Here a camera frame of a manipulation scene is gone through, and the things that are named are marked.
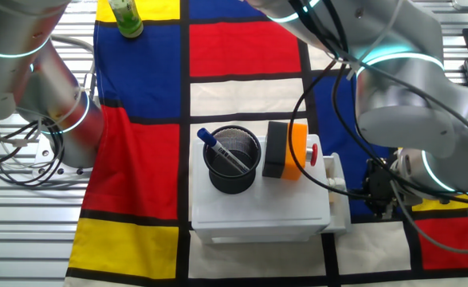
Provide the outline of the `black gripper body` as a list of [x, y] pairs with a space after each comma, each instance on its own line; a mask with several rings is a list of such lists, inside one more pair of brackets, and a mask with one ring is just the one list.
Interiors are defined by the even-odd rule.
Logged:
[[379, 166], [374, 159], [367, 160], [367, 168], [364, 174], [365, 190], [390, 190], [392, 177]]

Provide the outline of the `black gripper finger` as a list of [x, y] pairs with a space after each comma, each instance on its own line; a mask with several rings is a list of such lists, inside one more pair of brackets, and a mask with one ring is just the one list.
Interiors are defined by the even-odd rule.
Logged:
[[375, 202], [372, 212], [377, 218], [393, 218], [395, 209], [395, 195], [392, 189], [375, 189], [372, 191]]
[[368, 199], [365, 199], [364, 202], [368, 205], [373, 205], [376, 204], [376, 197], [371, 191], [370, 184], [369, 183], [364, 183], [363, 184], [363, 193], [368, 197]]

